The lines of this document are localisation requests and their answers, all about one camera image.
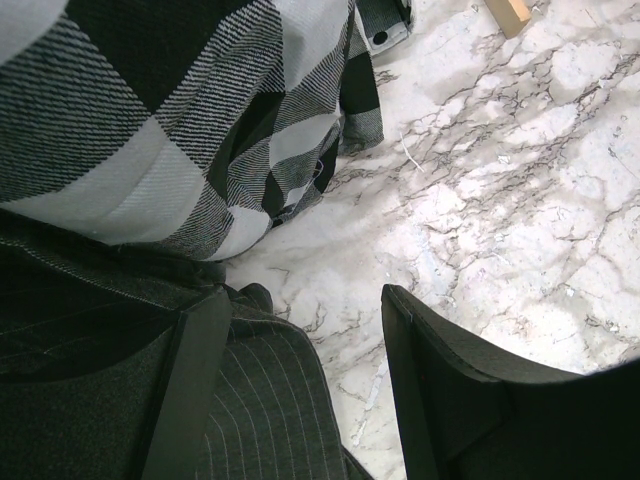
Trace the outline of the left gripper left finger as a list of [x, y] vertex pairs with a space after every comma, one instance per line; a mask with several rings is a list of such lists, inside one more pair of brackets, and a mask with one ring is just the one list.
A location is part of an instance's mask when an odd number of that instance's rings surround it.
[[98, 346], [2, 375], [2, 478], [194, 478], [230, 320], [222, 288], [137, 307]]

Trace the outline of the grey plaid shirt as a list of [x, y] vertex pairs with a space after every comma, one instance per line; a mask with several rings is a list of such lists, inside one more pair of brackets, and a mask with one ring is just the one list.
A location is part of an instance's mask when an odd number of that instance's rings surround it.
[[371, 59], [408, 1], [5, 1], [1, 206], [234, 257], [384, 137]]

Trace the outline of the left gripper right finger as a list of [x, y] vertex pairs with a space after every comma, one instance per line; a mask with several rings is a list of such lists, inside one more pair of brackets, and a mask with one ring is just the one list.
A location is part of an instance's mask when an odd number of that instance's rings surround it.
[[382, 324], [411, 479], [635, 479], [639, 364], [579, 375], [506, 351], [385, 285]]

